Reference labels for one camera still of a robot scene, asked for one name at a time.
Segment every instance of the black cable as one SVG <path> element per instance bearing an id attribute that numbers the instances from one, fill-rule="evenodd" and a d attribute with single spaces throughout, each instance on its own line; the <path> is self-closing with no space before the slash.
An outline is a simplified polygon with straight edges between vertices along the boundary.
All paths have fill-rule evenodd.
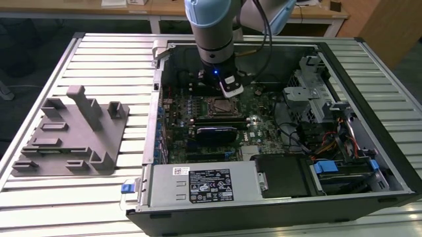
<path id="1" fill-rule="evenodd" d="M 259 14 L 262 16 L 263 23 L 266 25 L 265 29 L 267 29 L 267 34 L 269 34 L 269 38 L 270 38 L 270 54 L 269 54 L 269 57 L 266 59 L 263 67 L 261 68 L 261 70 L 258 71 L 258 73 L 255 74 L 255 76 L 253 78 L 253 80 L 257 80 L 257 78 L 261 76 L 261 74 L 265 72 L 266 68 L 269 67 L 270 60 L 271 60 L 271 55 L 273 55 L 273 32 L 271 32 L 270 22 L 269 22 L 269 19 L 266 17 L 266 14 L 265 14 L 265 9 L 263 9 L 262 4 L 259 3 L 259 0 L 254 0 L 254 4 L 255 4 L 257 9 L 259 11 Z"/>
<path id="2" fill-rule="evenodd" d="M 259 52 L 263 48 L 265 48 L 265 43 L 266 43 L 266 35 L 267 35 L 267 33 L 269 33 L 269 31 L 267 31 L 267 25 L 266 25 L 266 21 L 265 21 L 265 19 L 263 19 L 263 41 L 262 41 L 262 44 L 259 45 L 259 48 L 257 49 L 257 52 Z"/>
<path id="3" fill-rule="evenodd" d="M 286 125 L 286 124 L 289 124 L 289 125 L 293 126 L 293 127 L 297 127 L 297 126 L 298 126 L 294 122 L 282 122 L 278 126 L 283 126 L 283 125 Z"/>
<path id="4" fill-rule="evenodd" d="M 302 6 L 301 5 L 297 5 L 301 9 L 301 24 L 303 23 L 303 13 L 302 13 Z"/>
<path id="5" fill-rule="evenodd" d="M 263 22 L 263 41 L 262 41 L 262 44 L 259 45 L 259 47 L 249 52 L 243 52 L 243 53 L 239 53 L 237 55 L 237 57 L 242 57 L 242 56 L 247 56 L 247 55 L 251 55 L 251 54 L 255 54 L 258 53 L 263 48 L 265 48 L 265 43 L 266 43 L 266 35 L 267 35 L 267 30 L 266 30 L 266 23 Z"/>
<path id="6" fill-rule="evenodd" d="M 290 136 L 290 134 L 281 127 L 279 127 L 279 130 L 289 138 L 291 138 L 291 140 L 294 140 L 297 142 L 297 144 L 301 146 L 303 152 L 311 155 L 313 151 L 302 144 L 302 142 L 297 138 Z"/>
<path id="7" fill-rule="evenodd" d="M 174 24 L 181 24 L 183 21 L 165 21 L 169 25 L 170 25 L 170 28 L 174 29 L 175 26 Z"/>
<path id="8" fill-rule="evenodd" d="M 293 137 L 293 134 L 298 134 L 298 131 L 293 131 L 291 133 L 290 133 L 290 135 L 289 135 L 289 150 L 290 150 L 290 147 L 293 146 L 291 145 L 291 137 Z"/>
<path id="9" fill-rule="evenodd" d="M 243 0 L 241 0 L 241 11 L 239 11 L 239 13 L 237 15 L 237 25 L 239 26 L 239 28 L 242 28 L 242 22 L 241 22 L 242 6 L 243 6 Z"/>

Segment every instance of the aluminum extrusion table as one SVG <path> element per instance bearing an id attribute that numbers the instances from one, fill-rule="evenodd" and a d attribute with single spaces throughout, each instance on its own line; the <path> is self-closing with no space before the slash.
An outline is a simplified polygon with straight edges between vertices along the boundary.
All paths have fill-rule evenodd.
<path id="1" fill-rule="evenodd" d="M 0 237 L 3 236 L 146 236 L 126 218 L 137 194 L 121 202 L 121 185 L 142 175 L 155 68 L 153 45 L 158 39 L 193 40 L 187 35 L 86 34 L 74 38 L 58 67 L 0 161 Z M 245 37 L 245 40 L 261 40 Z M 384 125 L 422 176 L 422 106 L 362 42 L 337 38 L 286 38 L 275 41 L 323 41 L 337 55 Z M 40 122 L 47 97 L 66 104 L 70 85 L 84 85 L 88 98 L 99 103 L 121 101 L 131 107 L 118 170 L 111 176 L 14 177 L 11 165 Z M 421 236 L 422 203 L 389 208 L 337 224 L 201 234 L 197 236 Z"/>

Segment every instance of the white paper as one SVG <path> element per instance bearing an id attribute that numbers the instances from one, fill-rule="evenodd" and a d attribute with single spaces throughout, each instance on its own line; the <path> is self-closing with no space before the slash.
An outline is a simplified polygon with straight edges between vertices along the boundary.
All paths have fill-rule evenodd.
<path id="1" fill-rule="evenodd" d="M 102 8 L 126 8 L 126 0 L 103 0 Z"/>
<path id="2" fill-rule="evenodd" d="M 129 4 L 146 5 L 149 0 L 127 0 Z"/>
<path id="3" fill-rule="evenodd" d="M 297 3 L 297 5 L 299 5 L 301 7 L 317 6 L 318 4 L 319 4 L 318 0 L 307 0 L 307 1 L 302 1 Z"/>

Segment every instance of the warning label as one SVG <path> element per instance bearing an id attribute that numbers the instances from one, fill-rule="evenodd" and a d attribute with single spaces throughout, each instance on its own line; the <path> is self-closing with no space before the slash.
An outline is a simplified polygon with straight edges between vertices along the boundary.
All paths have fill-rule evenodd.
<path id="1" fill-rule="evenodd" d="M 234 201 L 230 169 L 190 171 L 190 201 Z"/>

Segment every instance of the wooden desk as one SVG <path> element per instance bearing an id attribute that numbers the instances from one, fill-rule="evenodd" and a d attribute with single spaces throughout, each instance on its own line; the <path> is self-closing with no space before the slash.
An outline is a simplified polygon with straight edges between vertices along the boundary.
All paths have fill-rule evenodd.
<path id="1" fill-rule="evenodd" d="M 2 12 L 70 13 L 70 14 L 150 14 L 153 0 L 146 5 L 127 8 L 102 8 L 102 0 L 2 0 Z"/>
<path id="2" fill-rule="evenodd" d="M 302 15 L 295 9 L 289 23 L 327 24 L 325 36 L 334 37 L 349 14 L 327 9 L 329 0 L 322 7 L 302 7 Z M 187 20 L 183 0 L 150 0 L 146 5 L 115 9 L 103 9 L 102 0 L 0 0 L 0 17 L 149 20 L 154 34 L 161 33 L 161 20 Z"/>
<path id="3" fill-rule="evenodd" d="M 362 37 L 394 69 L 422 36 L 421 0 L 342 0 L 353 16 L 338 36 Z"/>
<path id="4" fill-rule="evenodd" d="M 153 0 L 127 8 L 102 8 L 102 0 L 0 0 L 3 18 L 150 20 Z"/>
<path id="5" fill-rule="evenodd" d="M 325 24 L 329 25 L 325 37 L 336 37 L 344 21 L 349 18 L 348 12 L 330 11 L 330 0 L 322 0 L 322 6 L 295 8 L 289 23 Z M 187 20 L 183 0 L 153 0 L 153 20 Z M 154 32 L 159 32 L 159 23 L 155 24 Z"/>

